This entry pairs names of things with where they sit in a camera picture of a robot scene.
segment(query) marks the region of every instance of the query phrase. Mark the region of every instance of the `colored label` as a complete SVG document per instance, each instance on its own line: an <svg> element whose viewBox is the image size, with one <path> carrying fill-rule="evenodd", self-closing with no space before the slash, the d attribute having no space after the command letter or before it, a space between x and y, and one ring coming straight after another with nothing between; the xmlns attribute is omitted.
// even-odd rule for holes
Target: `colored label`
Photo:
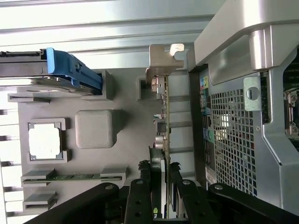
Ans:
<svg viewBox="0 0 299 224"><path fill-rule="evenodd" d="M209 80L208 80L208 77L205 76L205 77L200 79L200 89L204 90L204 89L207 89L207 88L209 88Z"/></svg>
<svg viewBox="0 0 299 224"><path fill-rule="evenodd" d="M154 208L154 218L158 218L158 209Z"/></svg>

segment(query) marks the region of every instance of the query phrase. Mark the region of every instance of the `perforated metal panel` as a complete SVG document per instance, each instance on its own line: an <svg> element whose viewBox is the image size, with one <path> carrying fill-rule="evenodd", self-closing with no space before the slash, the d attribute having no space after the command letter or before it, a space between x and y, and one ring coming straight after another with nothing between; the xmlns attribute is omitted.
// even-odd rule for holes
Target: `perforated metal panel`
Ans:
<svg viewBox="0 0 299 224"><path fill-rule="evenodd" d="M257 196L252 112L243 90L211 95L218 182Z"/></svg>

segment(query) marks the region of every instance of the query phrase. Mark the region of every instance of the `silver metal frame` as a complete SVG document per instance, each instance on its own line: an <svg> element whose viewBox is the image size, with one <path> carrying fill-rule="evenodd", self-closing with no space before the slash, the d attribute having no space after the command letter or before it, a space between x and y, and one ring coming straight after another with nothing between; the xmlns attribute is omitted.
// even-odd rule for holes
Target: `silver metal frame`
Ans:
<svg viewBox="0 0 299 224"><path fill-rule="evenodd" d="M297 54L298 8L295 0L227 0L188 52L189 71L208 64L201 76L209 75L209 95L217 94L221 101L229 93L238 100L242 90L241 111L251 112L253 120L257 197L297 215L299 153L285 134L283 73ZM270 121L263 124L260 72L265 71ZM254 100L247 95L251 88L257 91ZM235 149L226 145L222 150ZM234 166L226 168L230 172Z"/></svg>
<svg viewBox="0 0 299 224"><path fill-rule="evenodd" d="M226 47L249 35L253 68L279 66L298 44L298 8L299 1L295 0L227 0L194 42L196 65L208 63ZM276 34L282 31L290 33ZM271 44L278 41L284 45Z"/></svg>
<svg viewBox="0 0 299 224"><path fill-rule="evenodd" d="M163 44L149 46L149 68L146 69L146 82L155 85L152 79L155 77L169 76L176 69L184 67L183 60L176 60L174 55L177 52L184 51L185 47L182 43L174 43L170 47L169 52L165 52Z"/></svg>

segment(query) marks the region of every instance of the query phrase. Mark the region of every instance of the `metal bracket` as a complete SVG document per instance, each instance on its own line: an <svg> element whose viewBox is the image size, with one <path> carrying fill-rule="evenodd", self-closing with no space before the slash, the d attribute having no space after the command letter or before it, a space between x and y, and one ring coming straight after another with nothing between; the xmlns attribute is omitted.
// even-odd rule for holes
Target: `metal bracket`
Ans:
<svg viewBox="0 0 299 224"><path fill-rule="evenodd" d="M260 77L244 78L243 88L245 110L260 111L262 109Z"/></svg>
<svg viewBox="0 0 299 224"><path fill-rule="evenodd" d="M154 77L151 80L151 91L165 94L165 77Z"/></svg>
<svg viewBox="0 0 299 224"><path fill-rule="evenodd" d="M154 44L149 46L149 68L146 69L146 82L151 83L156 76L168 76L175 69L183 68L184 61L176 60L174 55L184 51L182 43L172 44L170 52L165 52L164 45Z"/></svg>

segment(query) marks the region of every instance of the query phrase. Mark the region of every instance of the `screw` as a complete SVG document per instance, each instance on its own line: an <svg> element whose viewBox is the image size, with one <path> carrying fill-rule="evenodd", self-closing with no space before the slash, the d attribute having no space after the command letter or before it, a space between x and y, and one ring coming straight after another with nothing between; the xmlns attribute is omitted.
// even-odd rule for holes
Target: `screw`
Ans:
<svg viewBox="0 0 299 224"><path fill-rule="evenodd" d="M111 190L114 186L113 185L108 185L105 187L106 190Z"/></svg>
<svg viewBox="0 0 299 224"><path fill-rule="evenodd" d="M292 96L291 96L291 100L292 100L292 101L297 101L297 99L298 99L298 96L297 96L297 95L292 95Z"/></svg>
<svg viewBox="0 0 299 224"><path fill-rule="evenodd" d="M183 184L188 185L190 184L190 181L183 181Z"/></svg>
<svg viewBox="0 0 299 224"><path fill-rule="evenodd" d="M214 188L217 189L217 190L222 190L223 189L223 187L221 185L215 185Z"/></svg>
<svg viewBox="0 0 299 224"><path fill-rule="evenodd" d="M293 127L293 132L298 133L299 129L297 127Z"/></svg>

